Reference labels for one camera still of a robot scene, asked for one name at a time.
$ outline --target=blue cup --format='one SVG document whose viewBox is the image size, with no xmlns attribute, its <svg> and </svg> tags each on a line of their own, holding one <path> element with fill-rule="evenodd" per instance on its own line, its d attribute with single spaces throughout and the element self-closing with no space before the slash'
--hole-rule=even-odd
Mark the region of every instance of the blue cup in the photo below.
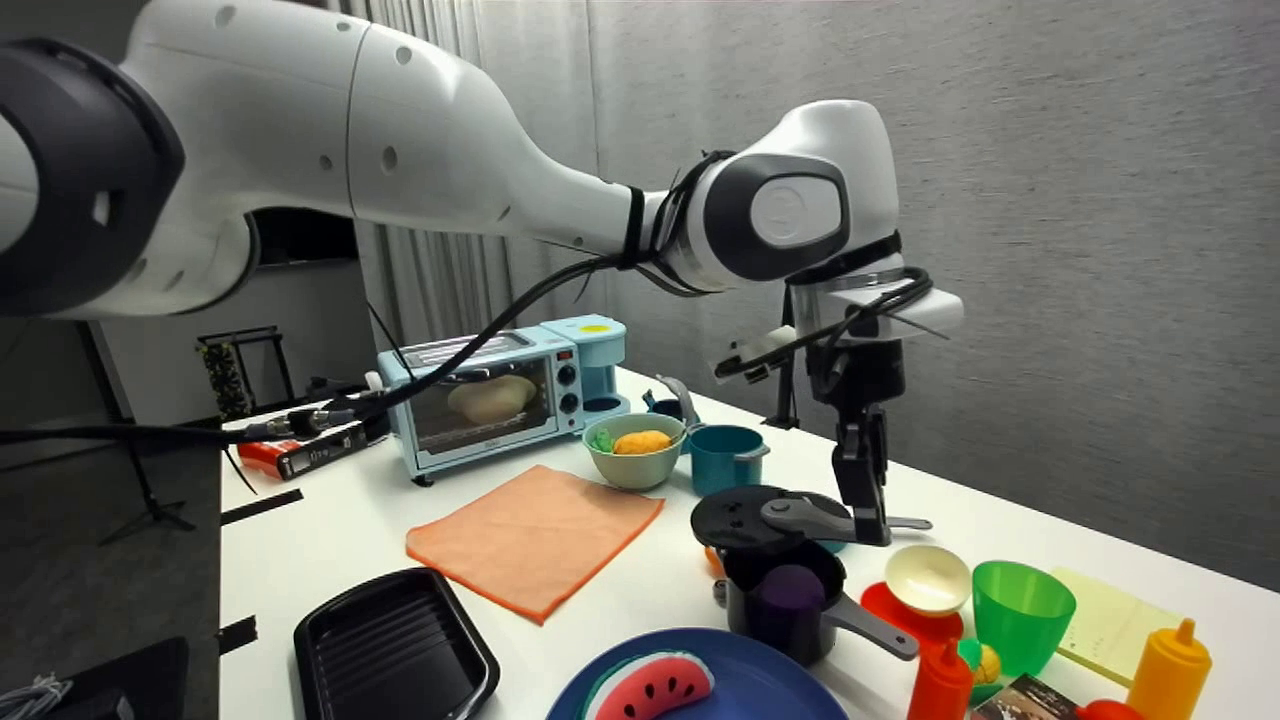
<svg viewBox="0 0 1280 720">
<path fill-rule="evenodd" d="M 692 456 L 692 490 L 711 496 L 724 486 L 762 484 L 766 435 L 737 425 L 705 425 L 683 438 Z"/>
</svg>

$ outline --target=black tray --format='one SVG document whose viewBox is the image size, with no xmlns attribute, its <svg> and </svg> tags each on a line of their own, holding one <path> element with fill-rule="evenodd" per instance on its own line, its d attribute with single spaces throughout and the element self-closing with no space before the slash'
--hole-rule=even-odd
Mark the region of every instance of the black tray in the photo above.
<svg viewBox="0 0 1280 720">
<path fill-rule="evenodd" d="M 497 687 L 497 660 L 428 567 L 376 576 L 309 613 L 295 632 L 309 720 L 463 720 Z"/>
</svg>

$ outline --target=white table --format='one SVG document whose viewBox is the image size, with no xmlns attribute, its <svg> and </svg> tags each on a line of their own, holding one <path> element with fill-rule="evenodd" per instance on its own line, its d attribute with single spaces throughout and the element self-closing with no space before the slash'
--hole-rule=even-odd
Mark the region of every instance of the white table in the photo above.
<svg viewBox="0 0 1280 720">
<path fill-rule="evenodd" d="M 642 396 L 655 387 L 645 376 L 619 373 L 619 387 Z M 778 430 L 762 415 L 698 400 L 708 425 L 751 425 L 768 435 L 773 456 L 766 480 L 837 496 L 827 438 L 813 430 Z M 417 486 L 400 463 L 400 442 L 388 435 L 354 458 L 302 476 L 306 501 L 228 522 L 219 545 L 219 622 L 255 615 L 255 641 L 219 660 L 219 716 L 284 720 L 302 716 L 292 626 L 327 594 L 371 576 L 414 567 L 406 530 L 449 516 L 452 507 L 493 490 L 527 463 L 553 463 L 577 476 L 595 476 L 588 452 L 573 438 L 535 452 L 477 463 L 446 476 L 435 486 Z M 225 463 L 225 507 L 251 501 L 240 476 Z M 543 716 L 559 687 L 606 647 L 659 626 L 724 626 L 724 607 L 711 600 L 705 551 L 692 539 L 689 511 L 698 496 L 675 476 L 666 490 L 666 511 L 628 545 L 595 581 L 588 581 L 543 626 L 457 587 L 471 622 L 499 660 L 499 687 L 486 716 Z M 1280 672 L 1280 594 L 1234 576 L 1099 537 L 1080 522 L 950 484 L 929 471 L 894 463 L 889 511 L 929 516 L 932 539 L 978 561 L 1029 561 L 1036 567 L 1078 567 L 1119 584 L 1153 605 L 1195 615 L 1201 641 L 1215 667 L 1201 695 L 1203 720 L 1280 716 L 1274 680 Z M 885 581 L 894 547 L 844 547 L 850 591 Z M 903 716 L 918 660 L 902 662 L 860 636 L 837 632 L 837 647 L 815 662 L 825 687 L 850 716 Z M 1071 699 L 1125 695 L 1112 680 L 1057 654 L 1044 680 Z"/>
</svg>

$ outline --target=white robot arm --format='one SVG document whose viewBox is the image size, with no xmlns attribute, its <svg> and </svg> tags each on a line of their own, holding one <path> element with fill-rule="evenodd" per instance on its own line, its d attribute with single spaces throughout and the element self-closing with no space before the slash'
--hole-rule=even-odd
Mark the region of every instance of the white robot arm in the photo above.
<svg viewBox="0 0 1280 720">
<path fill-rule="evenodd" d="M 625 253 L 692 295 L 815 268 L 902 216 L 885 118 L 856 100 L 638 190 L 547 161 L 480 66 L 354 16 L 156 0 L 122 66 L 0 42 L 0 315 L 215 302 L 255 263 L 255 209 Z M 885 268 L 896 248 L 853 270 Z"/>
</svg>

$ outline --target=mustard bottle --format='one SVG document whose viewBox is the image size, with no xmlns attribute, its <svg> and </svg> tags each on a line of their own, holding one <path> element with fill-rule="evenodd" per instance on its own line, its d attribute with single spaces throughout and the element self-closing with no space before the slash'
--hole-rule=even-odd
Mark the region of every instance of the mustard bottle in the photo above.
<svg viewBox="0 0 1280 720">
<path fill-rule="evenodd" d="M 1195 619 L 1159 626 L 1147 636 L 1144 660 L 1135 662 L 1129 708 L 1144 713 L 1144 720 L 1189 720 L 1208 667 L 1211 654 L 1195 641 Z"/>
</svg>

